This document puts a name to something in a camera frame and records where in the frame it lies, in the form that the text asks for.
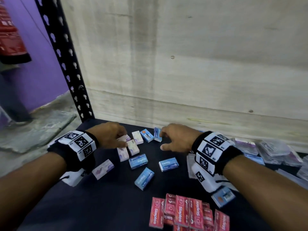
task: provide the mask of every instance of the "forearm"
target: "forearm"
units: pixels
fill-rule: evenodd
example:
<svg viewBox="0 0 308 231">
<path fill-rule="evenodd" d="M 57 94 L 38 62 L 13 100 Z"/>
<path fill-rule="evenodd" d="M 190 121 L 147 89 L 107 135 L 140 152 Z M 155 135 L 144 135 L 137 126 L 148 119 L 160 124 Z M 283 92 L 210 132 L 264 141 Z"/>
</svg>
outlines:
<svg viewBox="0 0 308 231">
<path fill-rule="evenodd" d="M 308 191 L 301 186 L 242 155 L 223 174 L 274 230 L 308 227 Z"/>
<path fill-rule="evenodd" d="M 29 212 L 65 171 L 64 159 L 48 152 L 0 178 L 0 229 Z"/>
</svg>

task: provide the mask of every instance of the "perforated metal upright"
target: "perforated metal upright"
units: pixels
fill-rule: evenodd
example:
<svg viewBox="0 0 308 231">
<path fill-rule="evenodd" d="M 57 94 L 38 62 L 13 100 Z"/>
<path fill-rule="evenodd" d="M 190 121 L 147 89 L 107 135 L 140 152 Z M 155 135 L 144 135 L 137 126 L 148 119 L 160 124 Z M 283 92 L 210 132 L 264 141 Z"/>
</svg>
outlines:
<svg viewBox="0 0 308 231">
<path fill-rule="evenodd" d="M 35 2 L 81 121 L 94 119 L 60 0 L 35 0 Z"/>
</svg>

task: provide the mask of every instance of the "hand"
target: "hand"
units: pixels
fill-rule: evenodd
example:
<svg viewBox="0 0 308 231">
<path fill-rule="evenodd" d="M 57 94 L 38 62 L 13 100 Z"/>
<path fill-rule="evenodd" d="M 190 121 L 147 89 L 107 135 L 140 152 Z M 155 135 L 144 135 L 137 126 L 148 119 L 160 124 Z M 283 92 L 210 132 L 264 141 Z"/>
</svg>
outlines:
<svg viewBox="0 0 308 231">
<path fill-rule="evenodd" d="M 125 127 L 120 126 L 117 122 L 102 123 L 87 131 L 97 138 L 100 147 L 106 149 L 127 147 L 126 142 L 117 140 L 117 138 L 127 134 Z"/>
<path fill-rule="evenodd" d="M 169 137 L 171 143 L 160 146 L 163 151 L 189 152 L 202 132 L 181 124 L 169 124 L 161 129 L 160 137 Z"/>
</svg>

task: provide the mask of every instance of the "table surface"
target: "table surface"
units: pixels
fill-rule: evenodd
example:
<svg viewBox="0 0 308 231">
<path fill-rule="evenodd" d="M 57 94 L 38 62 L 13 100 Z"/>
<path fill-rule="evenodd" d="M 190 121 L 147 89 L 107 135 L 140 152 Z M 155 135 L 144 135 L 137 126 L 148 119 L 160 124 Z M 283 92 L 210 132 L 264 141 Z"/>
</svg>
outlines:
<svg viewBox="0 0 308 231">
<path fill-rule="evenodd" d="M 78 129 L 86 130 L 104 120 L 87 120 Z M 131 136 L 133 131 L 141 131 L 139 126 L 123 124 Z M 138 145 L 140 154 L 145 153 L 148 164 L 131 170 L 128 160 L 120 162 L 116 149 L 98 149 L 94 155 L 96 166 L 110 159 L 114 169 L 101 179 L 93 174 L 86 175 L 76 187 L 63 182 L 52 187 L 44 198 L 28 214 L 18 231 L 84 231 L 84 230 L 155 230 L 148 227 L 152 197 L 165 198 L 166 193 L 200 199 L 210 203 L 214 211 L 218 207 L 198 180 L 189 179 L 186 154 L 161 151 L 155 140 Z M 175 157 L 179 167 L 161 172 L 158 162 Z M 134 182 L 145 167 L 155 175 L 144 191 Z M 267 165 L 276 170 L 296 174 L 298 168 L 290 166 Z M 220 210 L 230 216 L 230 230 L 271 230 L 254 211 L 244 197 L 234 192 L 236 198 Z M 172 230 L 165 225 L 164 230 Z"/>
</svg>

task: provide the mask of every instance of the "stack of red boxes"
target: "stack of red boxes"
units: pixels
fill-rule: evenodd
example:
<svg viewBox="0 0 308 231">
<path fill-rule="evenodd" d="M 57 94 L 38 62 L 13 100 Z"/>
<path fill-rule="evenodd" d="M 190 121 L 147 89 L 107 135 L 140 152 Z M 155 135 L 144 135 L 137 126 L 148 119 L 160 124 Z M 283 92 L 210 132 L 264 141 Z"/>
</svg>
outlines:
<svg viewBox="0 0 308 231">
<path fill-rule="evenodd" d="M 198 199 L 166 194 L 166 199 L 154 198 L 150 216 L 150 227 L 162 229 L 173 225 L 173 231 L 229 231 L 230 218 Z"/>
</svg>

